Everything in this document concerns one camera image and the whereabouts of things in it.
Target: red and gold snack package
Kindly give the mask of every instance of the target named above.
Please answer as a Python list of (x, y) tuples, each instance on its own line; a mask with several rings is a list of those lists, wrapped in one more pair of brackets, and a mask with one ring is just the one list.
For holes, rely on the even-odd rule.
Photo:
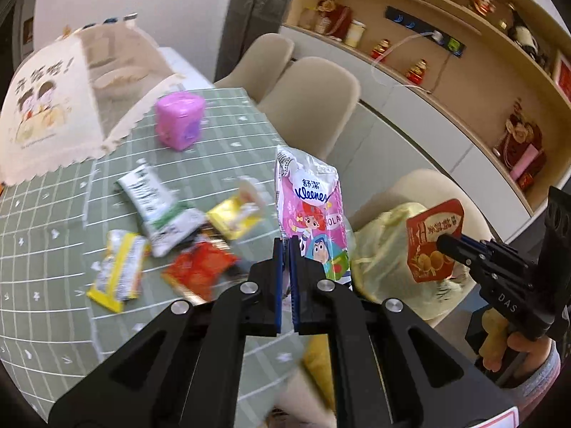
[(436, 240), (444, 233), (460, 238), (463, 222), (464, 209), (459, 200), (445, 201), (406, 221), (406, 263), (417, 283), (444, 280), (452, 275), (454, 260), (436, 249)]
[(163, 272), (163, 278), (177, 291), (187, 289), (211, 301), (212, 287), (218, 277), (237, 260), (235, 255), (203, 241), (197, 243), (192, 251), (179, 254)]

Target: kleenex logo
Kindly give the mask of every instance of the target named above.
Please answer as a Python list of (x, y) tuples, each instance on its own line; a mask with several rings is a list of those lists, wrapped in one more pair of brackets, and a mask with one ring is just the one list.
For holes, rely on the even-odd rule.
[(293, 192), (302, 201), (321, 206), (329, 199), (329, 195), (323, 191), (325, 185), (314, 175), (298, 170), (292, 180)]

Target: red-haired cartoon girl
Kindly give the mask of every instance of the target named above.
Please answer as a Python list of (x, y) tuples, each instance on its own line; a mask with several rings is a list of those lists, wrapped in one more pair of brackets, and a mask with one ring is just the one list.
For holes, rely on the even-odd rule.
[(295, 220), (296, 223), (301, 223), (302, 227), (295, 225), (291, 219), (289, 219), (289, 227), (299, 232), (299, 248), (302, 255), (305, 255), (309, 241), (313, 238), (313, 231), (325, 230), (325, 217), (321, 209), (302, 203), (302, 211), (296, 214)]

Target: tablecloth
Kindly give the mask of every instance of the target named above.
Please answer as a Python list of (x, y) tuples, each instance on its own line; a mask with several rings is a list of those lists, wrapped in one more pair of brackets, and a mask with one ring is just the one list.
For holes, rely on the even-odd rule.
[[(204, 211), (257, 178), (274, 194), (275, 146), (282, 143), (244, 90), (197, 91), (207, 100), (203, 134), (184, 152), (163, 146), (149, 111), (124, 143), (90, 160), (7, 188), (0, 197), (0, 360), (16, 386), (46, 418), (53, 402), (177, 297), (160, 273), (176, 255), (148, 258), (142, 297), (112, 314), (85, 296), (101, 268), (108, 230), (137, 231), (134, 208), (113, 184), (145, 159), (182, 200)], [(257, 262), (279, 236), (275, 212), (232, 246)], [(231, 285), (222, 279), (221, 293)], [(235, 426), (256, 427), (303, 353), (284, 308), (282, 334), (248, 337)]]

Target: purple cube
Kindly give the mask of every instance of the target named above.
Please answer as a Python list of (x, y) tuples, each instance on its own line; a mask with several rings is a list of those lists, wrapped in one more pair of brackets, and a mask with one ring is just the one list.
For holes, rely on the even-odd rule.
[(156, 134), (168, 147), (182, 151), (201, 136), (206, 101), (189, 92), (163, 96), (155, 104)]

